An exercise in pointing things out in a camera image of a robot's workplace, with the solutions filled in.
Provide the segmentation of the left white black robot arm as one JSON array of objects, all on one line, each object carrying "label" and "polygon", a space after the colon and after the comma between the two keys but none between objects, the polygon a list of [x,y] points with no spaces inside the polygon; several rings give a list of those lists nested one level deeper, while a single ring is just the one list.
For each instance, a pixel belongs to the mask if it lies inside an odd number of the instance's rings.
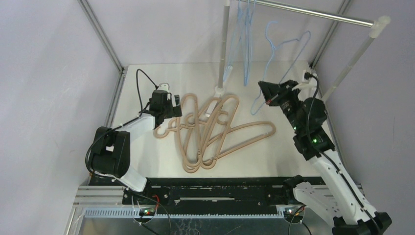
[{"label": "left white black robot arm", "polygon": [[112,178],[134,192],[141,204],[149,203],[153,191],[146,187],[147,178],[131,166],[131,144],[145,133],[155,130],[165,119],[182,116],[180,96],[165,90],[154,90],[138,117],[117,127],[97,128],[87,150],[85,165],[96,176]]}]

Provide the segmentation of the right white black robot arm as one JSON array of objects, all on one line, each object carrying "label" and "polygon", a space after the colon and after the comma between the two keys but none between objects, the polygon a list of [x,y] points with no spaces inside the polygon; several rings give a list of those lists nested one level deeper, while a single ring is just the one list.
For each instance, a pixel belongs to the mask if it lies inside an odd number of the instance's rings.
[{"label": "right white black robot arm", "polygon": [[323,129],[325,104],[316,94],[299,99],[299,83],[259,81],[265,103],[279,107],[292,126],[297,151],[319,172],[334,200],[314,192],[311,184],[297,175],[285,181],[283,199],[310,208],[330,227],[334,235],[382,235],[392,224],[386,212],[379,212],[360,192],[345,169],[334,143]]}]

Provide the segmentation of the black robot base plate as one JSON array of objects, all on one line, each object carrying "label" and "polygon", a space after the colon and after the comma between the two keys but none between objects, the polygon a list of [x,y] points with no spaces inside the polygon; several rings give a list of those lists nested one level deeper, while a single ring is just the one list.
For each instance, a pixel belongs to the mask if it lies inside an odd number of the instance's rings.
[{"label": "black robot base plate", "polygon": [[143,192],[125,189],[123,205],[154,206],[173,215],[275,214],[277,206],[301,205],[289,190],[297,177],[149,178]]}]

